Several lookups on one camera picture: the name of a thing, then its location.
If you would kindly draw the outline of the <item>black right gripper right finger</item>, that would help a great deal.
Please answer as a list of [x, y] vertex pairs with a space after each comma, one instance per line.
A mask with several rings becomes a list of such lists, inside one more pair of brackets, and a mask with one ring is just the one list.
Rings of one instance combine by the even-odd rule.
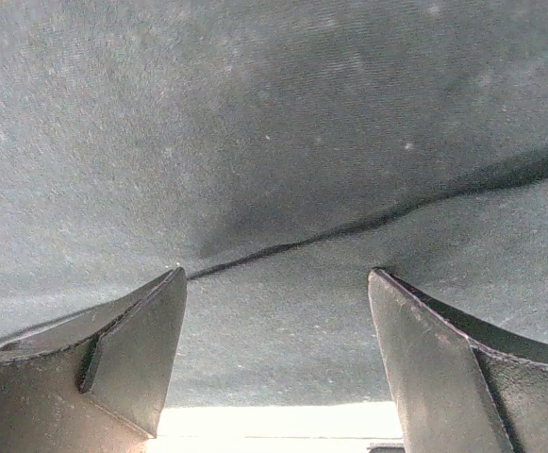
[[368, 295], [405, 452], [548, 452], [548, 344], [384, 269]]

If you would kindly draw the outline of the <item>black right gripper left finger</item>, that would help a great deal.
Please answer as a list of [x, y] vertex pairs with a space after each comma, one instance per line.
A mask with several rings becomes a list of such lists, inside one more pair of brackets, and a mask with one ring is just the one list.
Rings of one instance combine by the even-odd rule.
[[187, 300], [176, 268], [122, 298], [0, 338], [0, 452], [142, 452]]

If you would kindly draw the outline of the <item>black t-shirt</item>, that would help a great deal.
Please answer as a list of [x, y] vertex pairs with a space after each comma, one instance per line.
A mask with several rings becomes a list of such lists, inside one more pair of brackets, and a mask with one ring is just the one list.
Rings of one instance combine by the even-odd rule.
[[374, 267], [548, 343], [548, 1], [0, 1], [0, 339], [177, 267], [171, 406], [387, 399]]

